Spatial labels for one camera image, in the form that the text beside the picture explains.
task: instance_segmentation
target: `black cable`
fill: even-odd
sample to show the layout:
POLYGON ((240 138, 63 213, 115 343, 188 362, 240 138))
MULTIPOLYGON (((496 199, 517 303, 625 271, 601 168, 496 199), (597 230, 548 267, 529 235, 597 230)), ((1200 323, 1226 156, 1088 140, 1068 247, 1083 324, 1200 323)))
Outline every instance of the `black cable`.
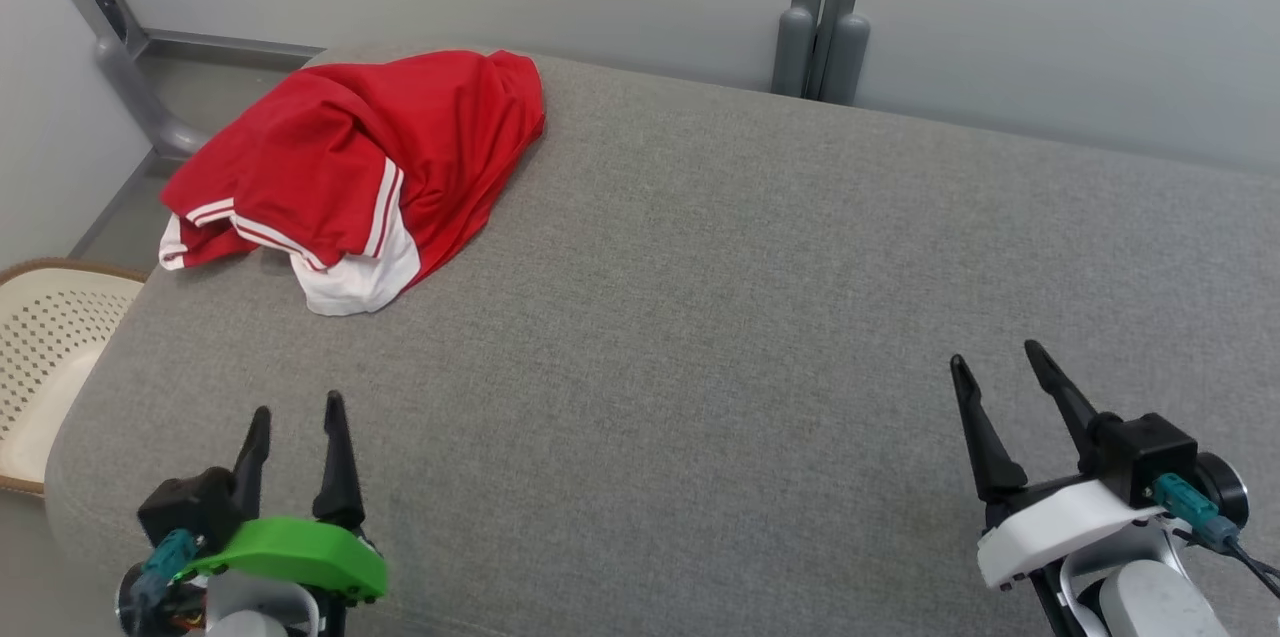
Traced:
POLYGON ((1280 586, 1272 582, 1271 578, 1267 577, 1267 570, 1263 569, 1257 560, 1251 558, 1249 554, 1244 551, 1244 547, 1240 546, 1239 540, 1236 540, 1235 537, 1228 537, 1225 545, 1226 549, 1231 551, 1231 556, 1243 562, 1244 567, 1249 568, 1249 572, 1253 573, 1253 577, 1261 579, 1262 583, 1267 586, 1267 590, 1270 590, 1271 594, 1276 596, 1276 599, 1280 599, 1280 586))
MULTIPOLYGON (((1197 546, 1197 547, 1204 547, 1206 550, 1212 551, 1213 554, 1220 554, 1220 555, 1224 555, 1224 556, 1229 556, 1229 558, 1236 560, 1238 563, 1240 563, 1243 565, 1248 565, 1249 564, 1249 563, 1244 562, 1243 559, 1240 559, 1240 555, 1236 555, 1234 553, 1220 553, 1220 551, 1215 550, 1213 547, 1208 546, 1207 542, 1204 542, 1204 540, 1201 540, 1199 537, 1197 537, 1196 535, 1192 535, 1190 532, 1187 532, 1187 531, 1183 531, 1183 530, 1174 530, 1174 537, 1180 537, 1184 542, 1188 542, 1188 545, 1193 545, 1193 546, 1197 546)), ((1265 563, 1265 562, 1262 562, 1262 560, 1260 560, 1260 559, 1257 559, 1254 556, 1249 556, 1249 559, 1252 559, 1254 562, 1254 564, 1258 565, 1258 569, 1261 569, 1262 572, 1266 572, 1271 577, 1275 577, 1275 578, 1280 579, 1280 568, 1271 567, 1270 564, 1267 564, 1267 563, 1265 563)))
POLYGON ((143 637, 142 620, 151 617, 151 599, 147 595, 134 595, 133 597, 133 634, 131 637, 143 637))

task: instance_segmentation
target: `floor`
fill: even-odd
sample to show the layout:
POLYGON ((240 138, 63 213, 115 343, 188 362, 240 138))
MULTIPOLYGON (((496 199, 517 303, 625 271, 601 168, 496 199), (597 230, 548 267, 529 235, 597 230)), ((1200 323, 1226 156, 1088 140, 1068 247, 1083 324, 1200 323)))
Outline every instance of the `floor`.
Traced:
MULTIPOLYGON (((189 125, 209 134, 227 127, 244 107, 279 84, 287 73, 174 58, 142 58, 138 64, 160 100, 189 125)), ((114 214, 79 257, 151 272, 156 265, 156 246, 169 221, 169 210, 160 205, 160 191, 174 168, 174 164, 152 164, 145 175, 125 185, 114 214)))
MULTIPOLYGON (((140 64, 169 109, 210 134, 287 73, 173 58, 142 58, 140 64)), ((81 257, 150 272, 169 219, 160 189, 175 168, 152 160, 125 185, 81 257)), ((0 491, 0 633, 118 636, 114 594, 114 586, 72 569, 50 533, 44 501, 0 491)))

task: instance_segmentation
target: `red jersey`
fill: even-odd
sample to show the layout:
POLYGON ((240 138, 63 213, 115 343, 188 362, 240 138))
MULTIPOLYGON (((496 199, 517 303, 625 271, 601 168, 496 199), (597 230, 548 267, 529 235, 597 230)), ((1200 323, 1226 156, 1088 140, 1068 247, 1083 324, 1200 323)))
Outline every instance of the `red jersey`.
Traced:
POLYGON ((165 187, 160 265, 269 246, 314 312, 374 312, 485 226, 543 123, 538 69, 511 52, 301 69, 165 187))

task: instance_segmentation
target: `gray couch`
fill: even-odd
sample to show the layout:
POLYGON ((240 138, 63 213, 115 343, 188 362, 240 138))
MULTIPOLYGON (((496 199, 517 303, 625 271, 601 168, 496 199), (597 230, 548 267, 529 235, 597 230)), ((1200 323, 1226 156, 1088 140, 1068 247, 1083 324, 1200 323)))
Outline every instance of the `gray couch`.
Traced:
MULTIPOLYGON (((308 313, 265 249, 152 274, 49 466, 104 591, 151 487, 232 463, 259 404, 264 513, 310 514, 338 388, 392 572, 353 636, 1047 634, 979 579, 947 372, 1032 478, 1069 473, 1029 336, 1225 455, 1280 555, 1280 183, 538 64, 547 134, 492 223, 383 312, 308 313)), ((1243 568, 1188 563, 1234 633, 1275 632, 1243 568)))

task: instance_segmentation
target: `teal connector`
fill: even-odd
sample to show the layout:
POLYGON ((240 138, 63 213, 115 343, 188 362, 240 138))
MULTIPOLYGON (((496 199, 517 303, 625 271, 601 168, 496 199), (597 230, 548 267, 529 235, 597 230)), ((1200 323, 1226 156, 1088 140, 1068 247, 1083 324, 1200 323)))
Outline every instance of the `teal connector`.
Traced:
POLYGON ((1161 475, 1156 480, 1155 490, 1156 504, 1174 513, 1174 517, 1187 521, 1197 532, 1217 517, 1217 505, 1175 473, 1161 475))
POLYGON ((1240 528, 1229 518, 1220 515, 1217 505, 1184 478, 1172 473, 1161 475, 1152 485, 1152 490, 1156 504, 1170 510, 1174 517, 1184 519, 1213 550, 1224 553, 1228 540, 1240 536, 1240 528))
POLYGON ((129 588, 137 605, 157 605, 164 599, 169 582, 178 577, 187 564, 195 559, 200 546, 196 537, 187 530, 178 528, 156 545, 154 553, 142 564, 142 574, 129 588))

